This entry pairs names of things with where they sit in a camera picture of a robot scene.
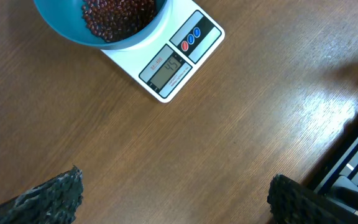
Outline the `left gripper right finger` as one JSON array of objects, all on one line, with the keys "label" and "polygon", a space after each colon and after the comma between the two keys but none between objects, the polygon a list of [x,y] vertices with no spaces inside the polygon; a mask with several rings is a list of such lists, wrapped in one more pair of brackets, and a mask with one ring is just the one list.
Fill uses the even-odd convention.
[{"label": "left gripper right finger", "polygon": [[277,174],[270,183],[267,202],[276,223],[358,224],[358,191],[343,186],[323,197]]}]

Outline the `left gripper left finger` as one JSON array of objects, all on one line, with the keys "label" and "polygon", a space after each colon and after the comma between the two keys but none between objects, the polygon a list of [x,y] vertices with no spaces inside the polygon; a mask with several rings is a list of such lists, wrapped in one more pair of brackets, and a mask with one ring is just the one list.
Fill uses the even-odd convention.
[{"label": "left gripper left finger", "polygon": [[83,200],[82,170],[71,170],[0,204],[0,224],[73,223]]}]

